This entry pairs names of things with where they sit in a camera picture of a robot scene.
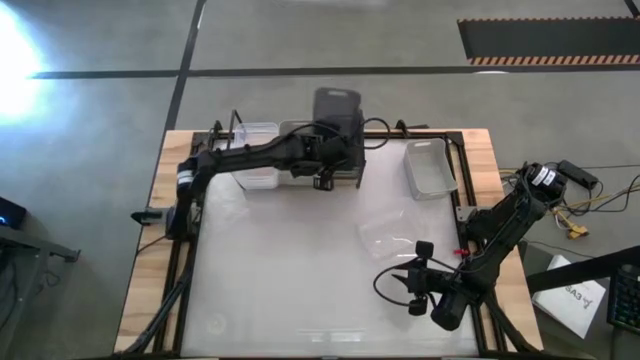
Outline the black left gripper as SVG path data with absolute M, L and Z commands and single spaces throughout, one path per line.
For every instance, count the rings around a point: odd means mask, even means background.
M 292 177 L 312 177 L 314 189 L 332 191 L 335 185 L 334 175 L 353 168 L 351 141 L 342 135 L 304 135 L 301 139 L 304 157 L 292 165 Z

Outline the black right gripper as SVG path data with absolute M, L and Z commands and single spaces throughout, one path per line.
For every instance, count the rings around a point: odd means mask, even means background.
M 439 305 L 434 294 L 444 294 L 449 287 L 448 272 L 428 267 L 428 262 L 433 259 L 433 253 L 433 243 L 419 240 L 415 244 L 416 257 L 395 266 L 396 270 L 406 270 L 407 277 L 391 274 L 414 296 L 414 299 L 409 302 L 408 309 L 412 316 L 425 315 L 429 304 L 432 305 L 432 312 L 435 313 Z

